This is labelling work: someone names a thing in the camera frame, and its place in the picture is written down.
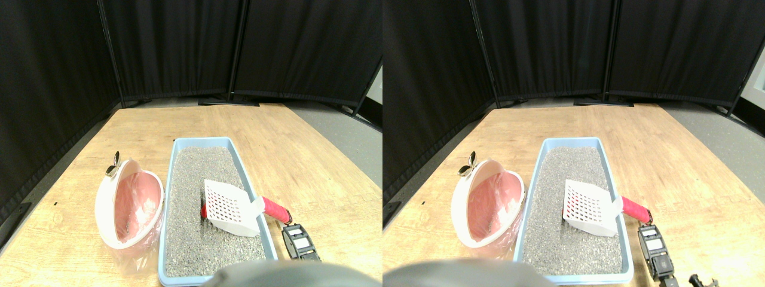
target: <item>table surface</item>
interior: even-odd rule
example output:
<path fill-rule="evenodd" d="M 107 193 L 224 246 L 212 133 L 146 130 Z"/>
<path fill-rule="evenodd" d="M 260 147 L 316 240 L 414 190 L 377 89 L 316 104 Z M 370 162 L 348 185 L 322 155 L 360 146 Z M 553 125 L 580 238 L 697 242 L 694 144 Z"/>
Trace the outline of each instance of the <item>table surface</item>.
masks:
<path fill-rule="evenodd" d="M 173 140 L 228 136 L 260 195 L 290 210 L 326 263 L 382 278 L 382 191 L 342 152 L 281 104 L 120 109 L 40 201 L 0 256 L 0 285 L 160 285 L 156 269 L 122 276 L 93 207 L 116 151 L 166 184 Z M 289 259 L 269 218 L 279 259 Z"/>
<path fill-rule="evenodd" d="M 760 284 L 765 278 L 765 207 L 704 144 L 656 105 L 496 109 L 441 163 L 382 235 L 383 269 L 470 257 L 451 222 L 457 170 L 475 151 L 521 175 L 529 186 L 542 141 L 601 139 L 620 195 L 648 207 L 662 232 L 678 281 L 698 273 L 707 284 Z M 635 273 L 650 278 L 625 217 Z"/>

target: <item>metal clip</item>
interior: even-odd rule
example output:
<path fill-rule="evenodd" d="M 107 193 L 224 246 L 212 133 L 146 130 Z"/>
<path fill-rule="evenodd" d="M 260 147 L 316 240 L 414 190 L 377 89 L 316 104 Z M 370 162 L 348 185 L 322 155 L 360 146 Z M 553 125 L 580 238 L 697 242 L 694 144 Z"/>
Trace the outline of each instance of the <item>metal clip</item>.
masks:
<path fill-rule="evenodd" d="M 466 177 L 470 174 L 471 171 L 473 171 L 473 168 L 476 167 L 476 152 L 472 152 L 470 154 L 470 157 L 467 158 L 467 165 L 460 168 L 460 171 L 457 172 L 461 177 Z"/>
<path fill-rule="evenodd" d="M 117 174 L 117 169 L 119 169 L 119 152 L 114 154 L 114 165 L 110 165 L 106 169 L 106 176 L 110 178 L 114 177 L 114 174 Z"/>

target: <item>litter box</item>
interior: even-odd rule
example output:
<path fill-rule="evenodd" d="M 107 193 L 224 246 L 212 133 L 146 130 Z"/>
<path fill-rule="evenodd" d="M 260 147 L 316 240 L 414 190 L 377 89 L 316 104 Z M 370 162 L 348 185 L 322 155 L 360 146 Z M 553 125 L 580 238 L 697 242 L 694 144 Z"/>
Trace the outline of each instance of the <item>litter box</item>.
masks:
<path fill-rule="evenodd" d="M 529 219 L 529 214 L 532 206 L 532 196 L 534 196 L 534 190 L 536 188 L 536 180 L 539 175 L 539 169 L 542 168 L 542 163 L 545 160 L 547 152 L 557 147 L 592 147 L 596 148 L 597 152 L 601 154 L 601 164 L 603 170 L 606 171 L 606 182 L 608 183 L 608 191 L 611 193 L 611 200 L 615 200 L 618 196 L 617 189 L 614 187 L 614 175 L 611 174 L 611 168 L 608 164 L 608 158 L 603 150 L 603 143 L 599 138 L 556 138 L 546 139 L 542 143 L 542 148 L 539 150 L 539 157 L 536 159 L 536 166 L 534 167 L 534 174 L 531 177 L 531 184 L 529 191 L 526 194 L 526 209 L 523 211 L 523 218 L 521 221 L 520 231 L 518 233 L 518 240 L 516 241 L 516 253 L 513 257 L 513 261 L 523 261 L 523 237 L 526 233 L 526 224 Z M 632 280 L 634 274 L 634 266 L 632 264 L 632 252 L 630 252 L 630 241 L 627 238 L 627 226 L 624 224 L 623 214 L 619 214 L 617 217 L 617 229 L 619 230 L 619 245 L 622 253 L 622 272 L 616 274 L 591 274 L 591 275 L 560 275 L 560 276 L 545 276 L 547 280 L 555 283 L 556 285 L 590 285 L 590 284 L 619 284 L 627 283 Z"/>
<path fill-rule="evenodd" d="M 224 148 L 228 148 L 229 152 L 231 152 L 231 157 L 234 160 L 234 165 L 236 166 L 236 170 L 239 172 L 239 176 L 242 178 L 242 185 L 244 185 L 244 190 L 247 191 L 247 194 L 249 194 L 249 199 L 253 201 L 255 200 L 255 196 L 256 196 L 256 193 L 252 189 L 252 185 L 250 184 L 247 171 L 244 170 L 244 166 L 242 165 L 242 159 L 239 157 L 239 153 L 236 151 L 236 147 L 234 147 L 234 143 L 231 141 L 230 138 L 219 137 L 219 138 L 175 139 L 175 143 L 173 144 L 173 153 L 170 156 L 170 168 L 168 169 L 168 179 L 167 179 L 168 185 L 164 189 L 165 190 L 164 211 L 163 211 L 164 221 L 162 222 L 162 235 L 159 237 L 159 264 L 157 267 L 159 282 L 163 286 L 168 286 L 168 287 L 199 286 L 199 285 L 202 285 L 202 283 L 205 283 L 210 278 L 213 278 L 212 275 L 189 276 L 189 277 L 168 277 L 164 269 L 164 242 L 165 242 L 164 237 L 166 234 L 167 224 L 168 224 L 168 209 L 169 209 L 168 207 L 170 206 L 169 202 L 173 200 L 172 199 L 173 165 L 175 163 L 175 155 L 177 155 L 178 152 L 181 151 L 181 149 L 184 149 L 190 146 L 197 146 L 200 148 L 222 146 Z M 277 260 L 278 257 L 276 256 L 276 249 L 274 249 L 274 242 L 271 239 L 271 234 L 269 232 L 269 225 L 265 222 L 265 216 L 263 214 L 258 215 L 257 221 L 258 221 L 258 225 L 260 226 L 260 239 L 263 242 L 263 252 L 265 253 L 266 259 Z"/>

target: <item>litter scoop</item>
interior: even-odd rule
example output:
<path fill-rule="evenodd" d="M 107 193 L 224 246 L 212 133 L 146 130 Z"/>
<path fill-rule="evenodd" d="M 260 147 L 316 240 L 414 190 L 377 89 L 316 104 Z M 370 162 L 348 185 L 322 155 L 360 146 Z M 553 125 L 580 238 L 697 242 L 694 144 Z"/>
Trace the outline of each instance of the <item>litter scoop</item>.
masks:
<path fill-rule="evenodd" d="M 292 223 L 292 215 L 281 205 L 260 196 L 250 201 L 247 191 L 231 184 L 204 180 L 204 199 L 205 205 L 200 212 L 202 217 L 206 217 L 215 227 L 237 236 L 259 235 L 257 218 L 263 213 L 284 224 Z"/>
<path fill-rule="evenodd" d="M 625 197 L 611 201 L 610 193 L 603 188 L 566 180 L 563 219 L 571 226 L 597 236 L 614 236 L 617 234 L 616 217 L 622 212 L 642 223 L 653 221 L 648 209 Z"/>

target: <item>red handle grip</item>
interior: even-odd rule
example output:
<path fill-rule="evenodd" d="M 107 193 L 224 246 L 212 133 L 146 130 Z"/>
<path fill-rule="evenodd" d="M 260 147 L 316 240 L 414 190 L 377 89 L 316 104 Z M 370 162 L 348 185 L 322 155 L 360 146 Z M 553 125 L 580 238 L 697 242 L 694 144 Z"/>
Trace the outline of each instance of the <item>red handle grip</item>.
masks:
<path fill-rule="evenodd" d="M 265 211 L 263 211 L 264 213 L 268 214 L 270 217 L 276 218 L 276 220 L 279 220 L 284 224 L 289 225 L 292 223 L 292 215 L 290 215 L 286 208 L 274 203 L 273 201 L 270 201 L 265 197 L 263 197 L 263 202 L 265 203 Z"/>
<path fill-rule="evenodd" d="M 648 208 L 636 204 L 626 197 L 622 197 L 622 203 L 624 203 L 623 210 L 626 215 L 634 217 L 642 223 L 650 223 L 652 221 Z"/>

